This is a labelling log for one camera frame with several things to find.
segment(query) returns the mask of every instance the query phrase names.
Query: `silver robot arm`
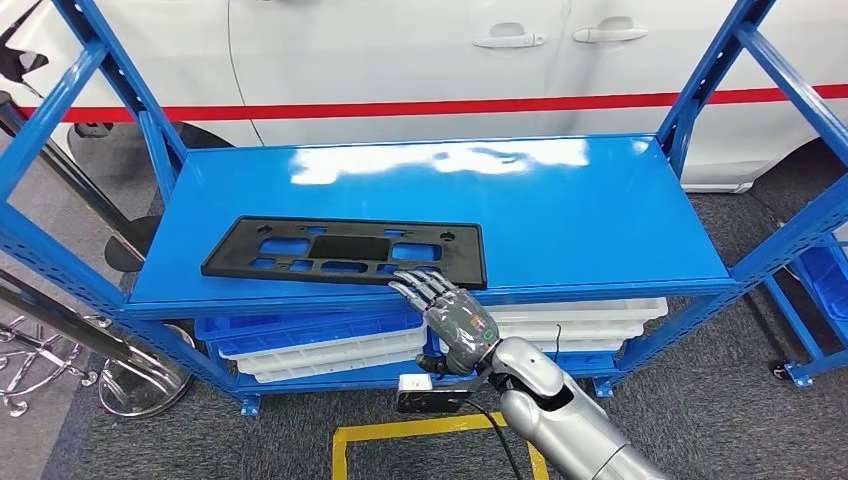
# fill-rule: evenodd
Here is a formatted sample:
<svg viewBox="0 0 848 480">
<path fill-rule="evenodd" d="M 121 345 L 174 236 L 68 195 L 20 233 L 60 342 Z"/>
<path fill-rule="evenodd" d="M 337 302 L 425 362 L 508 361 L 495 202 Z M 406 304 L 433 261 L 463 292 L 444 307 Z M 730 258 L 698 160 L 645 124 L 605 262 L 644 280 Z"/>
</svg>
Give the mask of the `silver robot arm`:
<svg viewBox="0 0 848 480">
<path fill-rule="evenodd" d="M 466 290 L 438 273 L 397 272 L 389 285 L 418 309 L 448 346 L 445 357 L 419 355 L 434 373 L 468 374 L 469 389 L 398 392 L 405 411 L 439 411 L 456 405 L 482 383 L 501 392 L 507 425 L 570 480 L 658 480 L 668 478 L 610 423 L 606 412 L 573 378 L 527 340 L 499 338 L 497 324 Z"/>
</svg>

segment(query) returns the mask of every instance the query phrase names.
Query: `gray carpet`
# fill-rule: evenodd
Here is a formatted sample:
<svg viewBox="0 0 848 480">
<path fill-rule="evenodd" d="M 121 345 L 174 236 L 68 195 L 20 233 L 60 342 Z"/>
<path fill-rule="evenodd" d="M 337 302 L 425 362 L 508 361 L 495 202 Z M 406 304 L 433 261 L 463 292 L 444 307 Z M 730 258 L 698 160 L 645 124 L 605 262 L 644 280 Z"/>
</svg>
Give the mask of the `gray carpet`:
<svg viewBox="0 0 848 480">
<path fill-rule="evenodd" d="M 7 141 L 0 134 L 0 150 Z M 108 140 L 83 141 L 72 135 L 71 145 L 82 168 L 126 215 L 135 218 L 147 211 L 156 188 L 150 162 L 144 153 L 143 139 L 137 129 L 117 126 Z M 11 203 L 109 280 L 120 280 L 121 274 L 106 266 L 103 260 L 103 246 L 110 232 L 39 162 L 33 163 L 18 184 Z M 0 254 L 0 268 L 64 304 L 88 312 L 85 305 L 5 254 Z M 0 320 L 16 316 L 15 312 L 0 306 Z M 32 333 L 33 325 L 25 326 Z M 57 347 L 57 354 L 64 354 L 70 349 L 70 345 L 64 342 Z M 6 350 L 12 348 L 0 345 L 0 352 Z M 83 351 L 76 364 L 84 366 L 87 358 L 88 353 Z M 22 362 L 22 356 L 12 357 L 9 365 L 0 371 L 0 388 L 8 385 Z M 53 369 L 49 362 L 37 360 L 22 387 L 40 381 Z M 20 418 L 10 417 L 0 405 L 0 452 L 4 456 L 4 461 L 0 462 L 0 478 L 35 480 L 41 476 L 78 385 L 78 378 L 65 375 L 47 387 L 23 396 L 22 400 L 29 404 L 29 410 Z"/>
<path fill-rule="evenodd" d="M 747 194 L 692 196 L 692 202 L 722 257 L 734 262 L 840 172 L 813 145 Z M 827 339 L 826 325 L 794 281 L 784 275 L 780 281 L 802 317 Z M 672 306 L 684 302 L 673 299 Z M 800 391 L 767 370 L 784 357 L 805 359 L 772 302 L 757 290 L 626 379 L 601 404 L 674 478 L 845 478 L 848 369 L 823 374 Z M 496 407 L 491 392 L 480 401 Z M 95 402 L 92 390 L 77 392 L 43 478 L 329 478 L 337 427 L 410 418 L 393 412 L 390 391 L 267 397 L 258 418 L 240 417 L 234 403 L 199 382 L 153 419 L 118 419 Z M 532 478 L 526 448 L 507 434 L 525 478 Z M 353 443 L 347 465 L 351 479 L 511 478 L 490 430 Z"/>
</svg>

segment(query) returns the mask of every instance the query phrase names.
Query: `white plastic crate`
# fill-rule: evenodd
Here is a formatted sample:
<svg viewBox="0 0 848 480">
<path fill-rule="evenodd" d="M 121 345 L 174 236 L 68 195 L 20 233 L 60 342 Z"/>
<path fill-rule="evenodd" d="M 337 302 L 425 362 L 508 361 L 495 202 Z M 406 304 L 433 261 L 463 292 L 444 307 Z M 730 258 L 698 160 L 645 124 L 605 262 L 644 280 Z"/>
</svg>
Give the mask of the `white plastic crate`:
<svg viewBox="0 0 848 480">
<path fill-rule="evenodd" d="M 387 356 L 399 353 L 404 355 L 405 360 L 410 360 L 415 358 L 415 354 L 409 352 L 421 353 L 425 343 L 427 343 L 427 328 L 421 326 L 411 330 L 343 338 L 239 355 L 224 355 L 219 352 L 219 355 L 228 360 L 235 360 L 242 373 L 266 374 L 286 371 L 292 375 L 287 378 L 297 378 L 340 369 L 351 370 L 402 361 L 384 361 Z M 349 367 L 341 368 L 341 365 L 349 365 Z"/>
<path fill-rule="evenodd" d="M 254 373 L 259 383 L 279 382 L 292 378 L 321 375 L 324 373 L 343 372 L 357 368 L 373 367 L 375 365 L 386 365 L 389 363 L 405 362 L 414 360 L 421 353 L 421 346 L 403 352 L 384 353 L 380 355 L 368 355 L 367 357 L 354 358 L 341 362 L 323 363 L 319 365 L 304 365 L 295 368 L 283 368 L 269 372 Z"/>
<path fill-rule="evenodd" d="M 665 298 L 538 303 L 489 307 L 500 336 L 523 337 L 544 352 L 618 350 L 641 335 L 648 320 L 668 313 Z M 443 352 L 447 351 L 440 342 Z"/>
</svg>

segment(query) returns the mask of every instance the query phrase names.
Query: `stacked crates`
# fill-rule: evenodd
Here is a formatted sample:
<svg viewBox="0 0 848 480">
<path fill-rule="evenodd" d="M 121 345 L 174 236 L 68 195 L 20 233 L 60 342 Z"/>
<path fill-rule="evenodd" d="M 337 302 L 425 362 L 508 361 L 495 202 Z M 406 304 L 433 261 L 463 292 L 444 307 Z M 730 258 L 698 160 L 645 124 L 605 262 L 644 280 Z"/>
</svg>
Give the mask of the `stacked crates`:
<svg viewBox="0 0 848 480">
<path fill-rule="evenodd" d="M 501 337 L 542 351 L 614 352 L 665 315 L 664 298 L 501 305 L 489 311 Z M 260 383 L 413 360 L 427 328 L 413 311 L 201 318 L 195 336 Z"/>
</svg>

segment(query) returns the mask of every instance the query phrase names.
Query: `white car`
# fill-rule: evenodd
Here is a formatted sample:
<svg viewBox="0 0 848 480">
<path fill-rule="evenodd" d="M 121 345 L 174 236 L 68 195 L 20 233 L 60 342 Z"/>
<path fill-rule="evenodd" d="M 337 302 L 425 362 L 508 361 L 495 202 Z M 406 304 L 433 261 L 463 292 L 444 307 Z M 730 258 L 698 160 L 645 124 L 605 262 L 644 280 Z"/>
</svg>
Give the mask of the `white car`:
<svg viewBox="0 0 848 480">
<path fill-rule="evenodd" d="M 236 146 L 653 132 L 732 4 L 98 2 L 169 118 Z M 0 21 L 3 64 L 20 57 L 28 86 L 4 73 L 0 89 L 35 106 L 79 44 L 49 1 L 6 0 Z M 844 1 L 778 2 L 761 31 L 848 120 Z M 66 120 L 127 120 L 120 105 L 98 73 Z M 744 191 L 815 138 L 743 53 L 698 117 L 683 180 Z"/>
</svg>

